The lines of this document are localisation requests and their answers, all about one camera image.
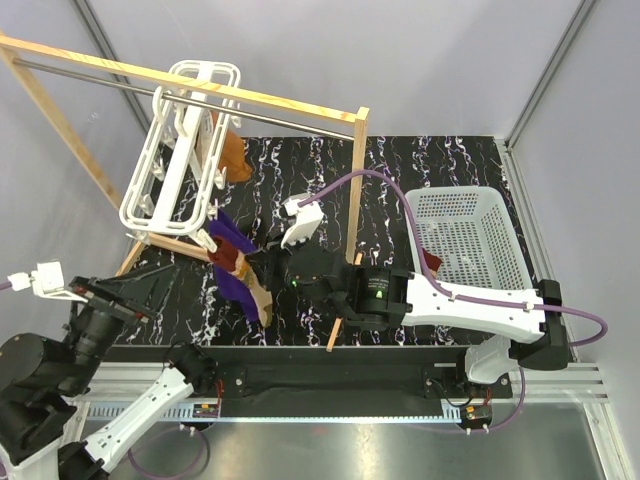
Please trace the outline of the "purple sock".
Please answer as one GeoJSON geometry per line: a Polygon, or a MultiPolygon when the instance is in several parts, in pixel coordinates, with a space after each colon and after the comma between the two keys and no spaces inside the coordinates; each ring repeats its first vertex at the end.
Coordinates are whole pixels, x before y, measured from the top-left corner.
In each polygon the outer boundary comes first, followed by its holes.
{"type": "MultiPolygon", "coordinates": [[[[217,217],[209,223],[209,234],[212,238],[221,237],[223,240],[228,240],[244,254],[253,253],[257,250],[251,240],[239,230],[233,220],[221,209],[217,211],[217,217]]],[[[215,266],[214,273],[220,295],[228,301],[237,302],[250,321],[258,322],[257,306],[249,288],[222,267],[215,266]]]]}

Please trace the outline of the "white plastic clip hanger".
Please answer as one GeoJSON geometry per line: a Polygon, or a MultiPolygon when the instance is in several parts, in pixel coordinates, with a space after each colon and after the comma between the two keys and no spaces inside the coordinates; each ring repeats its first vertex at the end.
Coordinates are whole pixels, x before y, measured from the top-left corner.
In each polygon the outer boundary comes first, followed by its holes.
{"type": "Polygon", "coordinates": [[[232,112],[238,103],[222,100],[223,112],[213,120],[206,100],[206,94],[186,88],[159,86],[153,92],[153,119],[119,208],[130,237],[145,244],[153,234],[189,237],[208,251],[217,250],[206,222],[218,216],[218,202],[211,195],[226,183],[227,169],[220,160],[229,124],[239,120],[232,112]],[[189,175],[197,186],[192,213],[176,220],[189,175]]]}

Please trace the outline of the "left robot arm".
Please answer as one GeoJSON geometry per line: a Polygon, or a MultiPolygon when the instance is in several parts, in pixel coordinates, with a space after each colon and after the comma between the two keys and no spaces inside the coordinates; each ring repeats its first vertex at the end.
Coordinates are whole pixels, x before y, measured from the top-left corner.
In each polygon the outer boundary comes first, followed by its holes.
{"type": "Polygon", "coordinates": [[[144,267],[63,284],[71,308],[60,341],[20,333],[1,347],[1,464],[9,479],[106,479],[132,446],[173,405],[191,395],[220,393],[217,364],[180,342],[166,367],[120,415],[83,441],[64,443],[76,414],[70,399],[89,384],[128,327],[158,317],[176,280],[173,265],[144,267]]]}

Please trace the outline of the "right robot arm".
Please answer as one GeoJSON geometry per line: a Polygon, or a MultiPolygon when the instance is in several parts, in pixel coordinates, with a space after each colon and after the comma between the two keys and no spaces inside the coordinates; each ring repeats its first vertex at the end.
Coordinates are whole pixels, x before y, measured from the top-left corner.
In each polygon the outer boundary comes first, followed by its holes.
{"type": "Polygon", "coordinates": [[[558,371],[570,362],[554,281],[547,284],[549,295],[441,283],[432,274],[350,264],[311,241],[295,247],[273,241],[249,254],[248,262],[267,289],[291,293],[361,330],[446,325],[490,333],[457,361],[454,384],[466,396],[518,367],[558,371]]]}

